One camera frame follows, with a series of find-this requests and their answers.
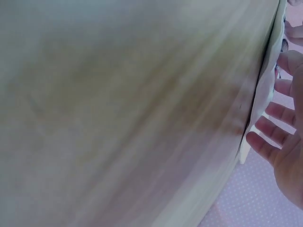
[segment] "finger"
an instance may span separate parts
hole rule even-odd
[[[288,38],[288,40],[291,43],[296,44],[298,46],[303,46],[303,38],[293,38],[293,37],[289,36],[288,34],[286,34],[286,37]]]
[[[283,52],[280,53],[277,63],[280,68],[293,76],[296,70],[303,65],[303,55],[297,51]]]
[[[283,95],[292,97],[292,81],[288,79],[277,79],[275,90]]]
[[[302,38],[303,26],[291,27],[291,25],[288,23],[285,25],[285,34],[292,38]]]
[[[296,117],[294,110],[289,109],[283,105],[270,102],[265,110],[265,113],[292,127],[295,126]]]
[[[272,166],[274,166],[276,157],[280,149],[267,143],[262,137],[260,137],[255,132],[249,132],[246,136],[246,141],[258,154],[260,154]]]
[[[261,116],[260,119],[255,124],[256,128],[259,129],[266,137],[274,141],[280,146],[283,146],[288,136],[288,132],[276,126],[273,122],[267,119],[264,116]]]
[[[287,1],[292,6],[298,6],[302,3],[302,0],[287,0]]]

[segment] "white fabric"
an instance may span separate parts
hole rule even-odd
[[[256,88],[256,95],[251,111],[250,123],[244,133],[244,137],[240,146],[241,164],[244,164],[250,150],[250,146],[248,145],[245,136],[252,129],[255,130],[253,128],[253,125],[260,118],[273,97],[275,83],[274,67],[281,51],[284,34],[284,17],[286,12],[286,5],[286,0],[280,0],[276,18],[273,24],[273,31],[269,40],[267,53],[263,62],[263,67],[261,69],[261,76]]]

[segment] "polka dot fabric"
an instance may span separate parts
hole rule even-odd
[[[279,191],[272,167],[251,151],[199,227],[303,227],[303,211]]]

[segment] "pink surface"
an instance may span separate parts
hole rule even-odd
[[[287,6],[286,19],[292,26],[302,25],[303,5]],[[303,53],[303,47],[289,44]],[[284,71],[282,78],[291,79]],[[277,92],[274,102],[293,108],[293,100]],[[271,119],[283,129],[294,129]],[[199,227],[303,227],[303,211],[279,191],[272,167],[251,151],[244,165],[238,164],[225,188]]]

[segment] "hand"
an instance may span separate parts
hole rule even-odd
[[[296,129],[294,135],[261,117],[256,128],[276,142],[280,148],[267,143],[254,132],[246,140],[274,168],[276,183],[281,192],[303,209],[303,55],[297,51],[281,53],[278,65],[293,76],[293,81],[278,79],[275,90],[294,99],[295,110],[271,102],[266,113]]]
[[[303,46],[303,25],[292,27],[288,21],[285,21],[285,35],[290,42]]]
[[[298,6],[303,2],[303,0],[287,0],[287,1],[292,6]]]

